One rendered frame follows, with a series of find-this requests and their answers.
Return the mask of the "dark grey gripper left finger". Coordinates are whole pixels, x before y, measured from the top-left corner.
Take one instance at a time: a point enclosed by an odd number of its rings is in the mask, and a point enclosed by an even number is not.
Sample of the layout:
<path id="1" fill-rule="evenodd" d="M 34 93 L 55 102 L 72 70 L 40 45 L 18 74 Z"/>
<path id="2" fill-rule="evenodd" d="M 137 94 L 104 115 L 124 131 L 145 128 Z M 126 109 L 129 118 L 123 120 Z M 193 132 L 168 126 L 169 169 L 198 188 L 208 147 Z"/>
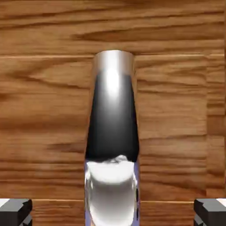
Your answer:
<path id="1" fill-rule="evenodd" d="M 31 199 L 0 199 L 0 226 L 32 226 Z"/>

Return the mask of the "light wooden cabinet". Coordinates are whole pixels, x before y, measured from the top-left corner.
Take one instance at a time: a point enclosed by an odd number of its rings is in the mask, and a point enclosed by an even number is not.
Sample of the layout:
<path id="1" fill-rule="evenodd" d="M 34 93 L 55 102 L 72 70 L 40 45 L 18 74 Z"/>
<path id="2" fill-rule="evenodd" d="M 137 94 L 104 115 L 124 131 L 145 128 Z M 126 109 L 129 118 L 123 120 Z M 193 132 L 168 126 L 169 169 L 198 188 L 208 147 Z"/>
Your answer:
<path id="1" fill-rule="evenodd" d="M 90 56 L 93 64 L 96 53 L 118 49 L 134 54 L 136 69 L 137 56 L 204 56 L 207 187 L 196 198 L 225 197 L 225 20 L 226 0 L 0 0 L 0 58 Z M 143 200 L 139 193 L 140 226 L 193 226 L 195 198 Z M 34 226 L 84 226 L 84 197 L 31 199 Z"/>

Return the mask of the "wooden cabinet door front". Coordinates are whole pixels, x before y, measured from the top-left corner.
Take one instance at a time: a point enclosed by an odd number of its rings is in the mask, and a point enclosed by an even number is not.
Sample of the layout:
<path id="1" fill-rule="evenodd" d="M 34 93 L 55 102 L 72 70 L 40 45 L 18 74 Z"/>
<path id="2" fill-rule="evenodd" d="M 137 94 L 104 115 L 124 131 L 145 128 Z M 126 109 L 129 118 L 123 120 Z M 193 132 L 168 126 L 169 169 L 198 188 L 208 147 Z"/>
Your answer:
<path id="1" fill-rule="evenodd" d="M 81 200 L 90 56 L 0 58 L 0 197 Z M 207 60 L 136 57 L 143 200 L 206 195 Z"/>

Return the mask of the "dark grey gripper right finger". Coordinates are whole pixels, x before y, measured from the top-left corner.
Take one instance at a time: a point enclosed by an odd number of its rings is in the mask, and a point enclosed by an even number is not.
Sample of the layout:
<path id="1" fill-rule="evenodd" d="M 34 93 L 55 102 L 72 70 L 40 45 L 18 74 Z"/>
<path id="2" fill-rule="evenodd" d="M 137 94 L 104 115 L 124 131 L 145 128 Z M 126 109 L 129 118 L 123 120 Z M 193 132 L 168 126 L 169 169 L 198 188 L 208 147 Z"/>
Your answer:
<path id="1" fill-rule="evenodd" d="M 198 198 L 193 208 L 193 226 L 226 226 L 226 198 Z"/>

